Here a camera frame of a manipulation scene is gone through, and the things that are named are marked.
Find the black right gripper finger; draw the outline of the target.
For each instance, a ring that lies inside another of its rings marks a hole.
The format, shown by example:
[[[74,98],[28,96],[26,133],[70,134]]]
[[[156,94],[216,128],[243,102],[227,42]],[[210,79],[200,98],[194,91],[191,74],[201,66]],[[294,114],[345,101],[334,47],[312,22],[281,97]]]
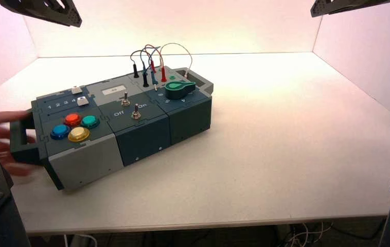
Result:
[[[352,11],[376,5],[388,4],[390,0],[341,0],[331,2],[331,14]]]
[[[312,17],[323,16],[327,14],[331,14],[334,12],[332,0],[315,0],[311,9],[310,14]]]

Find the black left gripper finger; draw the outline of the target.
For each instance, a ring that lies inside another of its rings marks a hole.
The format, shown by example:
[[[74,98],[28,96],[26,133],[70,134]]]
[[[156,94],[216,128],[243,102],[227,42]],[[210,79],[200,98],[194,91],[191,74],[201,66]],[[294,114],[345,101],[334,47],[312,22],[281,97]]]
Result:
[[[72,0],[63,1],[65,9],[67,11],[67,24],[69,26],[80,27],[82,24],[82,19],[80,14]]]
[[[63,1],[54,0],[0,0],[0,5],[11,12],[64,26],[67,11]]]

